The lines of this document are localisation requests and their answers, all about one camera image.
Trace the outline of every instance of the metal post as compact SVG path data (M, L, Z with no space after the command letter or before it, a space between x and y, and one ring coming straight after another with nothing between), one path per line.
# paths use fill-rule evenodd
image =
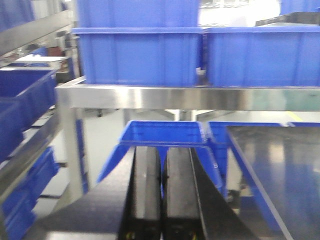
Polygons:
M69 107L68 93L63 89L57 90L59 99L60 122L63 128L65 150L69 168L69 201L79 199L83 194L83 176L81 170L81 154L79 150L77 120L79 113L75 108Z
M123 109L123 125L126 126L131 120L132 109Z

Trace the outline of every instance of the metal shelf rail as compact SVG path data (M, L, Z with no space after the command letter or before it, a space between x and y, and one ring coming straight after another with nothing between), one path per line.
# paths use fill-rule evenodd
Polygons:
M29 54L33 50L29 49L30 44L42 44L50 34L70 29L71 23L70 11L66 10L0 32L0 67ZM0 240L8 239L2 203L57 134L60 128L58 114L54 113L44 124L35 128L38 129L36 133L22 142L10 161L0 169Z
M173 88L84 84L77 78L56 88L65 134L69 195L83 195L77 125L83 109L320 111L320 88Z
M54 139L60 129L59 116L54 111L36 133L15 150L8 163L0 170L0 206L24 178L28 170ZM5 219L0 207L0 239L7 240Z
M0 67L29 54L28 44L71 25L70 11L65 10L0 32Z

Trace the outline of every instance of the stacked blue bin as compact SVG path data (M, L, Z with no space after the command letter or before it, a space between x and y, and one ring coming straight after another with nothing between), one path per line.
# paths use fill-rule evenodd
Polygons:
M19 103L0 101L0 163L23 141L23 125Z
M214 87L320 86L320 27L213 27L207 77Z
M0 0L0 32L35 20L31 0Z
M209 121L208 122L208 145L211 148L218 165L222 179L222 194L227 197L228 179L228 148L230 140L227 127L229 126L265 126L281 127L281 124L274 122L240 122L240 121Z
M163 168L169 148L195 148L206 173L221 191L222 182L218 166L203 128L196 121L131 121L124 129L120 144L117 145L106 161L98 182L102 181L125 156L131 146L156 147L159 151Z
M0 102L19 104L26 130L54 104L55 70L0 70Z
M10 240L20 240L34 223L32 209L50 180L58 173L54 151L48 147L28 171L25 178L2 204L5 226Z
M199 0L79 0L86 83L197 84Z

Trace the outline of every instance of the white wall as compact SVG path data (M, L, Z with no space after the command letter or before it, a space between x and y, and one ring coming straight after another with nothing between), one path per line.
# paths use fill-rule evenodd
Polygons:
M199 24L253 27L256 21L274 18L279 14L277 0L253 0L250 5L237 8L201 8Z

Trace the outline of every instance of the storage shelf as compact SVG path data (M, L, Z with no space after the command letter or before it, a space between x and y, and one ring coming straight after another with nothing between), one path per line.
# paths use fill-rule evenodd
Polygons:
M69 201L83 193L79 158L83 109L310 111L320 112L320 88L138 87L85 84L80 77L56 88L70 170Z
M66 10L0 32L0 67L30 53L32 50L28 49L28 44L42 43L45 41L42 38L71 23L70 11Z
M47 116L42 126L37 126L36 133L23 141L13 152L8 163L0 169L0 204L9 196L21 182L28 170L53 140L59 129L59 116L57 113Z
M320 88L135 87L83 84L57 88L69 108L227 111L320 111Z

